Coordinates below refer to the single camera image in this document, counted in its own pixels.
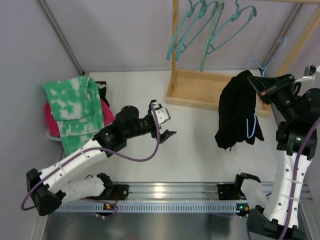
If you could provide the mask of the light blue wire hanger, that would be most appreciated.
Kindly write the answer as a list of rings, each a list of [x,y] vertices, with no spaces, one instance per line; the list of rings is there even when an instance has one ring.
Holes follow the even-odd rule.
[[[256,63],[256,65],[262,70],[262,73],[261,73],[261,76],[264,77],[265,76],[265,73],[267,71],[267,69],[270,67],[270,65],[273,63],[273,61],[277,58],[277,56],[283,51],[283,49],[285,48],[286,44],[287,44],[287,41],[288,41],[288,38],[286,36],[282,37],[280,40],[278,40],[276,42],[276,46],[278,47],[279,44],[282,44],[280,49],[277,50],[275,53],[272,54],[270,60],[265,64],[265,65],[261,65],[255,58],[255,56],[252,54],[249,58],[248,58],[248,63],[247,63],[247,70],[250,70],[251,69],[251,63],[254,62]],[[258,113],[258,110],[259,110],[259,106],[260,104],[259,103],[256,103],[255,104],[255,110],[254,110],[254,113],[253,113],[253,126],[252,126],[252,130],[250,130],[250,121],[249,119],[247,118],[246,119],[246,137],[248,139],[251,139],[254,134],[255,134],[255,131],[256,131],[256,127],[257,127],[257,121],[258,121],[258,118],[257,118],[257,113]]]

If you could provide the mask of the black trousers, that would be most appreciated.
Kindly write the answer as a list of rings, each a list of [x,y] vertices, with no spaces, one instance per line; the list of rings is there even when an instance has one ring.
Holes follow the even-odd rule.
[[[256,139],[265,140],[258,120],[254,136],[248,139],[246,135],[246,119],[249,119],[252,130],[256,108],[256,92],[248,81],[252,75],[249,70],[240,72],[231,78],[220,94],[218,131],[215,134],[219,148],[226,150],[243,141],[253,145]]]

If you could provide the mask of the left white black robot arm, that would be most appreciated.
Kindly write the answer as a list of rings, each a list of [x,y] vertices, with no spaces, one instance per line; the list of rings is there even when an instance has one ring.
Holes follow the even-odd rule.
[[[107,200],[115,192],[114,183],[105,173],[84,180],[73,181],[90,166],[116,155],[129,161],[138,159],[120,153],[127,146],[127,140],[150,134],[156,139],[155,150],[151,156],[141,158],[140,162],[152,159],[160,144],[176,134],[175,131],[160,132],[161,125],[171,119],[169,111],[156,100],[150,102],[148,113],[139,117],[139,110],[127,105],[115,115],[114,121],[96,133],[78,150],[58,163],[42,170],[31,169],[26,174],[27,195],[33,208],[40,216],[55,212],[62,204],[89,199]]]

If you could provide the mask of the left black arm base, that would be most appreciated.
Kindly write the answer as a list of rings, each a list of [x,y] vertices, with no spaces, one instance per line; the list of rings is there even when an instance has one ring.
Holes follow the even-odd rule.
[[[129,195],[129,185],[128,184],[115,184],[108,197],[103,197],[103,201],[124,201]]]

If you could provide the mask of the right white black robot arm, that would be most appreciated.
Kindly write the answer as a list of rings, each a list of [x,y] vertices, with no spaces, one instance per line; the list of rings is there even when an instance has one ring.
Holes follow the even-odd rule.
[[[274,240],[303,240],[298,208],[304,178],[315,156],[320,123],[320,90],[311,88],[299,96],[301,82],[291,74],[275,78],[249,76],[248,81],[263,103],[274,104],[284,121],[276,131],[277,167],[270,197],[251,175],[242,181],[250,211],[247,233]]]

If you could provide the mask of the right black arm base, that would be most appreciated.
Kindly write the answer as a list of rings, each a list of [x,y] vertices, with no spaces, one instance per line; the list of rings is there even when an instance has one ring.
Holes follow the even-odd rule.
[[[240,188],[232,184],[218,184],[217,185],[218,198],[221,201],[231,201],[231,200],[245,200],[246,197],[241,192]]]

